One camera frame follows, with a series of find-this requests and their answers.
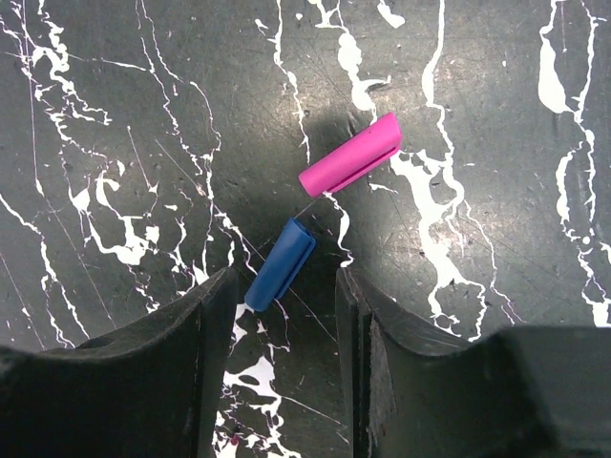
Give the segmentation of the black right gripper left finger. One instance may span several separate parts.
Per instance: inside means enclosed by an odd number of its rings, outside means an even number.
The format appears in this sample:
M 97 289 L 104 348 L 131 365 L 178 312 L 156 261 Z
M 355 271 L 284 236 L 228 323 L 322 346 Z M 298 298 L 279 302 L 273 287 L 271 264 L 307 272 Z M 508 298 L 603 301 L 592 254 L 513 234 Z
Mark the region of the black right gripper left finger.
M 5 457 L 208 457 L 238 299 L 224 268 L 74 349 L 1 350 Z

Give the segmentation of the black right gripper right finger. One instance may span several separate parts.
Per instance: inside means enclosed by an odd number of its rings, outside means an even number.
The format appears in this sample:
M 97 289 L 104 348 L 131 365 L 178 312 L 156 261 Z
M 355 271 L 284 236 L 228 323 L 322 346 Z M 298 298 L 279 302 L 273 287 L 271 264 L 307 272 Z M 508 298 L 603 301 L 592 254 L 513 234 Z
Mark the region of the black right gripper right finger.
M 335 315 L 353 457 L 606 457 L 610 332 L 526 325 L 475 343 L 348 268 Z

